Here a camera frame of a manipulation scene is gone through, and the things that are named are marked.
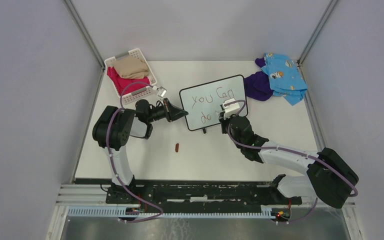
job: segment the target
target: white table surface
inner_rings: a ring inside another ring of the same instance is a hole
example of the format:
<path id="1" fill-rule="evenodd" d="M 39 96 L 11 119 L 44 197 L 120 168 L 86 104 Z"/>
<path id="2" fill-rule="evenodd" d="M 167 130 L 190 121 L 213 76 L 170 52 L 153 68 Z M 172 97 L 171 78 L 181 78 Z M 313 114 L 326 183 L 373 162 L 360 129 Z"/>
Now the white table surface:
<path id="1" fill-rule="evenodd" d="M 254 61 L 150 61 L 158 86 L 167 89 L 166 97 L 178 107 L 181 89 L 233 75 L 247 77 L 261 71 Z M 148 96 L 155 104 L 157 97 Z M 279 144 L 316 151 L 316 142 L 304 101 L 291 106 L 283 97 L 267 101 L 247 98 L 248 119 L 254 132 Z M 111 80 L 106 72 L 98 93 L 81 151 L 76 178 L 111 178 L 110 164 L 103 148 L 92 138 L 92 129 L 105 107 L 120 107 Z M 134 103 L 126 108 L 133 108 Z M 130 168 L 136 179 L 209 180 L 209 181 L 272 181 L 279 174 L 298 176 L 292 170 L 247 160 L 220 125 L 189 131 L 184 118 L 175 122 L 165 119 L 153 122 L 148 140 L 131 137 L 127 143 Z"/>

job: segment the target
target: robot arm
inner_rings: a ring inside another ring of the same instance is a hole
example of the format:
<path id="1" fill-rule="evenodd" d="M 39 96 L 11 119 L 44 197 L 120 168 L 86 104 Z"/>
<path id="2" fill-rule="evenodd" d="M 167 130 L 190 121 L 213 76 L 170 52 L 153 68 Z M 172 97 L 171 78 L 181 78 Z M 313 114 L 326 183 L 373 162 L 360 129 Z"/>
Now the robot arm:
<path id="1" fill-rule="evenodd" d="M 188 114 L 187 111 L 172 105 L 167 98 L 162 99 L 159 106 L 153 106 L 145 99 L 137 101 L 135 106 L 136 110 L 124 109 L 122 112 L 117 112 L 118 107 L 107 106 L 92 130 L 93 139 L 98 142 L 100 147 L 104 148 L 107 159 L 116 172 L 112 173 L 112 182 L 116 185 L 120 185 L 117 177 L 126 186 L 129 186 L 134 179 L 126 152 L 126 143 L 130 136 L 148 139 L 153 130 L 152 122 L 163 118 L 172 122 Z M 111 161 L 106 137 L 110 120 L 116 112 L 108 138 L 113 159 Z"/>
<path id="2" fill-rule="evenodd" d="M 261 137 L 253 132 L 246 117 L 238 116 L 240 107 L 238 103 L 232 104 L 234 101 L 229 99 L 221 105 L 223 111 L 219 121 L 222 133 L 229 134 L 245 158 L 282 166 L 303 175 L 277 176 L 272 185 L 281 194 L 287 198 L 318 197 L 338 209 L 344 205 L 353 189 L 338 174 L 353 186 L 359 178 L 334 150 L 325 147 L 321 152 L 302 151 Z"/>

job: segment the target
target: beige cloth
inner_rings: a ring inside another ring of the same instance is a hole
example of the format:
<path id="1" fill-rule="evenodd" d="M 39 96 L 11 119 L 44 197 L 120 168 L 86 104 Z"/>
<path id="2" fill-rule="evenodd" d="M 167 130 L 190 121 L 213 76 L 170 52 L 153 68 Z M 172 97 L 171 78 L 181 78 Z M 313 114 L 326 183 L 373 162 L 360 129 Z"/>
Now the beige cloth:
<path id="1" fill-rule="evenodd" d="M 143 79 L 148 76 L 150 70 L 145 60 L 131 55 L 115 61 L 113 67 L 123 79 Z"/>

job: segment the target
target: whiteboard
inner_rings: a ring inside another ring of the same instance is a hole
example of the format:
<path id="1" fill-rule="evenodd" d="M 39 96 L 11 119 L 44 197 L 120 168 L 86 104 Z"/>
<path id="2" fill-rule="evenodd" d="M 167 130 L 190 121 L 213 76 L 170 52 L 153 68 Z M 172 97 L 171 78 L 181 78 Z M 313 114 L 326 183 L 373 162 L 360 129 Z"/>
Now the whiteboard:
<path id="1" fill-rule="evenodd" d="M 244 89 L 244 76 L 235 75 L 220 80 L 191 86 L 179 91 L 181 106 L 189 114 L 186 116 L 187 128 L 190 131 L 219 124 L 218 113 L 224 101 L 247 100 Z M 246 116 L 248 107 L 239 114 Z"/>

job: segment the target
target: cable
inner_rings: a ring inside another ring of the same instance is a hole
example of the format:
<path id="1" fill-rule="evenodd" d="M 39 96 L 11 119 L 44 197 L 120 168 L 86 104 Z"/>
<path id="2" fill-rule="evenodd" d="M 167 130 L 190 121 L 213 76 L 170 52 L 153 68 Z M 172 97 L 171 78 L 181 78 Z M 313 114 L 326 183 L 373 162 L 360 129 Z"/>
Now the cable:
<path id="1" fill-rule="evenodd" d="M 291 214 L 292 214 L 292 210 L 291 210 L 292 201 L 291 201 L 290 198 L 288 198 L 288 200 L 289 200 L 289 203 L 287 205 L 286 211 L 285 212 L 280 211 L 280 212 L 277 213 L 277 217 L 283 218 L 286 221 L 291 219 Z"/>
<path id="2" fill-rule="evenodd" d="M 235 101 L 232 101 L 232 102 L 229 102 L 229 103 L 226 103 L 225 105 L 226 106 L 229 106 L 231 104 L 235 104 L 235 103 L 243 103 L 243 106 L 242 108 L 237 112 L 237 115 L 239 115 L 239 113 L 244 109 L 245 105 L 247 104 L 247 102 L 245 100 L 235 100 Z M 342 174 L 340 174 L 336 169 L 334 169 L 333 167 L 331 167 L 329 164 L 327 164 L 326 162 L 320 160 L 319 158 L 315 157 L 315 156 L 312 156 L 312 155 L 307 155 L 306 153 L 304 152 L 300 152 L 300 151 L 295 151 L 295 150 L 292 150 L 292 149 L 289 149 L 289 148 L 286 148 L 286 147 L 276 147 L 276 146 L 249 146 L 249 145 L 245 145 L 243 143 L 240 143 L 238 141 L 236 141 L 233 137 L 232 137 L 232 134 L 231 134 L 231 128 L 228 127 L 227 128 L 227 134 L 229 135 L 230 139 L 236 144 L 236 145 L 239 145 L 239 146 L 242 146 L 242 147 L 245 147 L 245 148 L 249 148 L 249 149 L 259 149 L 259 150 L 281 150 L 281 151 L 284 151 L 284 152 L 288 152 L 288 153 L 291 153 L 291 154 L 295 154 L 295 155 L 299 155 L 301 157 L 306 157 L 306 158 L 309 158 L 309 159 L 312 159 L 318 163 L 320 163 L 321 165 L 323 165 L 324 167 L 326 167 L 327 169 L 329 169 L 330 171 L 332 171 L 334 174 L 336 174 L 342 181 L 344 181 L 353 191 L 354 193 L 353 194 L 350 194 L 349 196 L 350 197 L 356 197 L 358 194 L 359 194 L 359 191 L 357 190 L 357 188 L 348 180 L 346 179 Z"/>
<path id="3" fill-rule="evenodd" d="M 155 106 L 152 104 L 150 104 L 150 105 L 151 105 L 151 110 L 154 110 L 156 107 L 162 106 L 163 103 L 160 100 L 158 100 L 158 101 L 156 101 Z"/>
<path id="4" fill-rule="evenodd" d="M 149 202 L 149 201 L 146 201 L 144 200 L 143 198 L 139 197 L 139 196 L 136 196 L 133 192 L 131 192 L 127 187 L 126 185 L 123 183 L 123 181 L 121 180 L 121 178 L 119 177 L 119 174 L 117 173 L 117 170 L 116 170 L 116 165 L 114 164 L 114 159 L 113 159 L 113 153 L 111 151 L 111 148 L 110 148 L 110 132 L 111 132 L 111 126 L 113 125 L 113 122 L 114 122 L 114 119 L 116 118 L 116 115 L 124 110 L 124 106 L 123 106 L 123 95 L 126 91 L 126 89 L 128 89 L 129 87 L 131 87 L 132 85 L 136 85 L 136 84 L 143 84 L 143 85 L 146 85 L 146 86 L 149 86 L 149 87 L 152 87 L 151 85 L 147 84 L 147 83 L 143 83 L 143 82 L 133 82 L 133 83 L 130 83 L 129 85 L 127 85 L 123 91 L 121 92 L 121 97 L 120 97 L 120 105 L 121 105 L 121 108 L 117 109 L 114 114 L 111 116 L 111 120 L 109 120 L 109 124 L 108 124 L 108 128 L 106 130 L 106 138 L 105 138 L 105 142 L 106 142 L 106 148 L 108 149 L 108 153 L 109 153 L 109 160 L 111 162 L 111 168 L 112 168 L 112 172 L 114 173 L 115 177 L 117 178 L 118 182 L 120 182 L 121 186 L 124 188 L 124 190 L 126 192 L 128 192 L 128 194 L 130 194 L 132 197 L 134 197 L 135 199 L 145 203 L 145 204 L 149 204 L 150 206 L 158 209 L 160 211 L 160 213 L 158 213 L 157 215 L 153 215 L 153 216 L 149 216 L 149 217 L 145 217 L 143 219 L 138 219 L 138 220 L 132 220 L 132 221 L 127 221 L 127 223 L 140 223 L 140 222 L 145 222 L 145 221 L 148 221 L 148 220 L 151 220 L 151 219 L 155 219 L 159 216 L 161 216 L 164 211 L 161 207 Z"/>
<path id="5" fill-rule="evenodd" d="M 297 222 L 300 222 L 302 220 L 305 220 L 306 218 L 310 217 L 314 213 L 314 210 L 316 209 L 316 205 L 317 205 L 318 201 L 319 201 L 319 198 L 316 197 L 313 206 L 311 207 L 310 211 L 308 211 L 305 216 L 300 217 L 300 218 L 295 219 L 295 220 L 292 220 L 292 221 L 291 220 L 288 220 L 286 222 L 276 221 L 276 224 L 293 224 L 293 223 L 297 223 Z"/>
<path id="6" fill-rule="evenodd" d="M 102 189 L 102 191 L 108 193 L 108 191 L 105 191 L 105 190 L 102 188 L 102 184 L 100 185 L 100 189 Z"/>

